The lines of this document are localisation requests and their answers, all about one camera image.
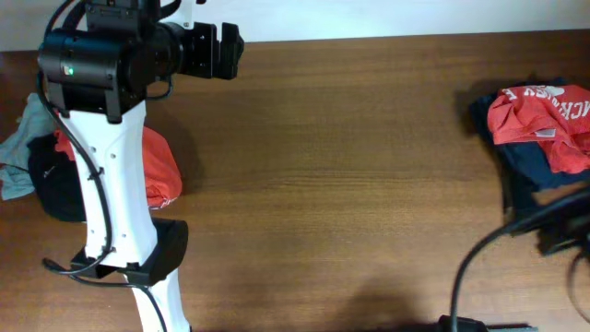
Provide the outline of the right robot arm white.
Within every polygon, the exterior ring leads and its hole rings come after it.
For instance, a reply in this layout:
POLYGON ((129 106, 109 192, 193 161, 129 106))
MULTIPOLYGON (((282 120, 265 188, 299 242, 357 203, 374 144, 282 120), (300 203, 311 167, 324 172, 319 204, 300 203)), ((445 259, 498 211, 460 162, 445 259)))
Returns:
POLYGON ((543 256, 589 246, 589 186, 582 187, 545 205, 517 213, 508 223, 508 233, 521 236, 534 232, 537 250, 543 256))

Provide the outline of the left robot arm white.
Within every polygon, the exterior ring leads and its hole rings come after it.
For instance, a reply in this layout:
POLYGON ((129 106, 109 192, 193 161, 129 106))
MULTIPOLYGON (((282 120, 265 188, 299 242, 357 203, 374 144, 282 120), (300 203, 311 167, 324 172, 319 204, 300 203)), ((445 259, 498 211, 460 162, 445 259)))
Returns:
POLYGON ((142 139, 148 87, 175 75, 231 80, 239 28, 193 21, 194 3, 64 1, 39 49, 37 92, 74 150, 87 240, 68 267, 44 267, 104 288, 111 273, 133 292, 146 331, 187 331, 179 268, 186 222, 150 215, 142 139))

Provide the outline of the red t-shirt white print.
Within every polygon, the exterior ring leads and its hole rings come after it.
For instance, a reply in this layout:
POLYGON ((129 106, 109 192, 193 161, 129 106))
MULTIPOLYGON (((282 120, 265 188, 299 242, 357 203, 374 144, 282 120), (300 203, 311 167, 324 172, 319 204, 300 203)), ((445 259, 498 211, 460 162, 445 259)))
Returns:
POLYGON ((589 90, 528 85, 498 91, 487 126, 496 145, 536 142, 553 172, 589 169, 589 90))

